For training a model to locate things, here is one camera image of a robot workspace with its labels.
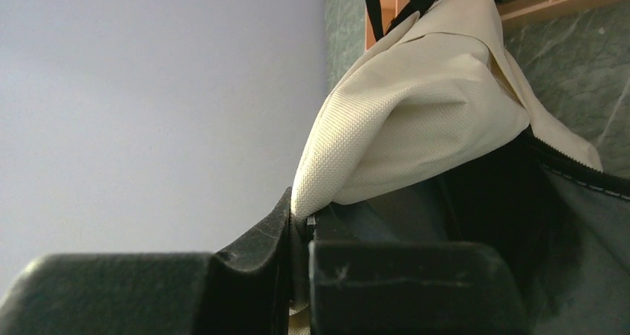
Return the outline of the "beige canvas backpack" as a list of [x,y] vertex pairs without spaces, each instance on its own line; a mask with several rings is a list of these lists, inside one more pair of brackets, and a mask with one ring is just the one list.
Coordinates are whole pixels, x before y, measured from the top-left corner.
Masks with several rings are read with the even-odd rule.
[[499,0],[411,0],[323,103],[291,195],[291,334],[311,333],[307,219],[361,240],[469,242],[505,261],[528,334],[629,332],[629,180],[539,101]]

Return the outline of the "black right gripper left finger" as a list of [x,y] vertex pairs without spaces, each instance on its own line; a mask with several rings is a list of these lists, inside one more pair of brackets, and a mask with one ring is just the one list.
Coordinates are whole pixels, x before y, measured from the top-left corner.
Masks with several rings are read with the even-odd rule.
[[286,334],[290,193],[216,253],[56,254],[1,301],[3,334]]

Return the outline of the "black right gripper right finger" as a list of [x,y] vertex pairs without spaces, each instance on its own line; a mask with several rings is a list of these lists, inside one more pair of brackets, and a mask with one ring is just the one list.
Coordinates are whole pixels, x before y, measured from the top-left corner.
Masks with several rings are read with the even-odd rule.
[[487,245],[364,241],[331,207],[307,228],[313,334],[530,331],[509,267]]

